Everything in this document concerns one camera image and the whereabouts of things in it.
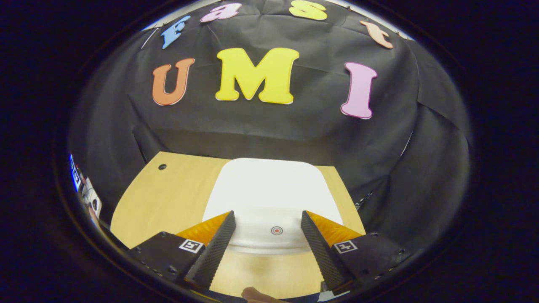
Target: pink letter i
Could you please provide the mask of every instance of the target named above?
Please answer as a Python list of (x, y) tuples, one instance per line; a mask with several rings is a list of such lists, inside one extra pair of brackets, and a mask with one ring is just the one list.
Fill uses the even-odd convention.
[(369, 108), (369, 96), (376, 71), (354, 62), (346, 62), (344, 67), (350, 71), (350, 91), (348, 100), (341, 105), (341, 112), (356, 118), (370, 119), (372, 111)]

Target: dark background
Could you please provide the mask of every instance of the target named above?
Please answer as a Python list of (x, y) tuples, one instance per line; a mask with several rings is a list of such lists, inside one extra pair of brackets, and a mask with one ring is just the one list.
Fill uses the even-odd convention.
[[(53, 127), (68, 106), (74, 75), (118, 29), (159, 3), (4, 5), (3, 300), (160, 300), (107, 263), (73, 227), (51, 164)], [(538, 3), (381, 3), (429, 33), (464, 68), (480, 181), (466, 202), (472, 219), (454, 243), (379, 301), (537, 302)]]

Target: black cloth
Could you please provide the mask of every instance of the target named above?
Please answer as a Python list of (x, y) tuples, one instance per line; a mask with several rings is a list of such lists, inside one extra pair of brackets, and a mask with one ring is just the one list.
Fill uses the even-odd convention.
[[(237, 2), (242, 7), (236, 16), (199, 21), (211, 9)], [(437, 238), (459, 209), (470, 173), (472, 131), (458, 88), (417, 42), (378, 24), (394, 46), (386, 49), (360, 24), (377, 24), (373, 20), (314, 2), (326, 7), (326, 20), (292, 16), (289, 0), (218, 2), (189, 13), (180, 37), (166, 49), (161, 34), (174, 21), (155, 33), (133, 35), (103, 62), (79, 96), (69, 146), (103, 201), (103, 220), (110, 222), (122, 194), (150, 160), (146, 154), (152, 153), (144, 152), (150, 146), (334, 166), (352, 200), (361, 201), (367, 231), (413, 250)], [(252, 100), (237, 84), (237, 101), (217, 100), (222, 66), (217, 53), (233, 47), (244, 49), (255, 65), (275, 47), (298, 51), (290, 83), (293, 103), (261, 102), (257, 96), (264, 83)], [(174, 65), (185, 58), (196, 61), (183, 99), (159, 106), (151, 95), (153, 70), (172, 65), (165, 83), (171, 92)], [(349, 61), (377, 72), (371, 119), (341, 113)]]

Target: letter m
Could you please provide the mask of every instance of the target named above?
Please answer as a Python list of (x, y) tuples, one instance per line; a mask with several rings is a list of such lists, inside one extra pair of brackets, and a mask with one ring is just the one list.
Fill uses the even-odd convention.
[(275, 48), (268, 51), (255, 67), (243, 49), (226, 49), (217, 53), (223, 61), (221, 89), (215, 94), (217, 100), (238, 100), (239, 93), (234, 89), (234, 80), (247, 100), (251, 100), (258, 87), (264, 83), (264, 90), (258, 95), (262, 102), (291, 104), (294, 97), (290, 94), (290, 74), (292, 63), (300, 54), (292, 49)]

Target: wooden tabletop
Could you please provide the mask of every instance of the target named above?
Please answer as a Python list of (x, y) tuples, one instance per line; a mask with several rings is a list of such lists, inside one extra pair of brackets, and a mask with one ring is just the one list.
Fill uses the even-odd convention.
[[(114, 211), (111, 232), (131, 249), (160, 231), (176, 234), (200, 223), (213, 185), (228, 161), (160, 152), (123, 194)], [(167, 167), (160, 170), (162, 164)], [(326, 180), (343, 225), (364, 235), (337, 170), (316, 167)], [(262, 256), (226, 250), (210, 290), (240, 297), (245, 287), (254, 286), (276, 298), (293, 298), (320, 292), (322, 280), (311, 252)]]

